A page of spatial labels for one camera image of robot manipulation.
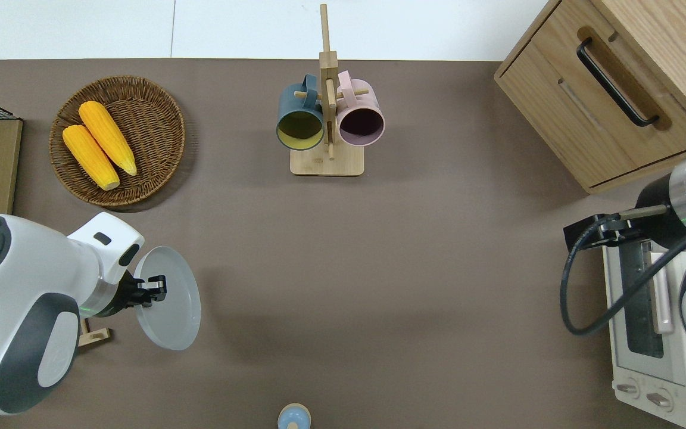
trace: wicker basket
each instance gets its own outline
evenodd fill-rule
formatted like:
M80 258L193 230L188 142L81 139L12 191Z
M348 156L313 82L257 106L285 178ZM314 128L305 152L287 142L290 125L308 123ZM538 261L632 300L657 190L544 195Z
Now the wicker basket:
M116 168L120 185L103 191L63 142L63 130L81 124L84 101L103 103L134 153L136 176ZM171 179L185 149L185 120L174 98L148 79L113 76L86 85L66 101L52 123L49 157L57 178L73 195L101 207L122 207L148 198Z

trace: mug rack base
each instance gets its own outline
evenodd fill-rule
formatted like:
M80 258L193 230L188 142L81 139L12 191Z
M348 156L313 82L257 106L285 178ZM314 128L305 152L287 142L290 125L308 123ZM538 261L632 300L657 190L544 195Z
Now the mug rack base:
M296 176L361 176L364 174L364 147L336 141L334 160L328 146L320 143L309 150L291 150L291 173Z

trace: white plate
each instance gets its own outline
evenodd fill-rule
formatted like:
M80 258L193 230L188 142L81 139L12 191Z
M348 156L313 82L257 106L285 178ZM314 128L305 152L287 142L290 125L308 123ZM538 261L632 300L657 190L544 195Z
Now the white plate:
M198 336L201 320L198 283L185 258L171 247L161 246L144 255L134 277L147 281L166 276L166 299L152 307L136 305L136 319L155 344L170 350L184 350Z

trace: yellow corn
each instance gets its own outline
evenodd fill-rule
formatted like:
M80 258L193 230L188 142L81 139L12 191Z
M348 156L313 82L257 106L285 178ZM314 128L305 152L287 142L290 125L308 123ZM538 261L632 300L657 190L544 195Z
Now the yellow corn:
M63 141L82 169L100 188L109 191L120 184L118 173L107 160L95 138L83 125L71 125L63 130Z
M85 101L79 107L79 116L107 157L129 175L136 176L134 154L107 109L97 101Z

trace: oven window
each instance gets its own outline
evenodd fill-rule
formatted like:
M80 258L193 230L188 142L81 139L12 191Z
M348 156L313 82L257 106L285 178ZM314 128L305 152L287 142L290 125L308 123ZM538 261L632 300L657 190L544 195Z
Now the oven window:
M650 242L624 244L619 247L621 283L623 290L634 284L634 280L650 267ZM637 295L626 302L623 314L626 317L626 341L634 353L663 357L663 338L653 328L653 307L650 302L650 287L641 288Z

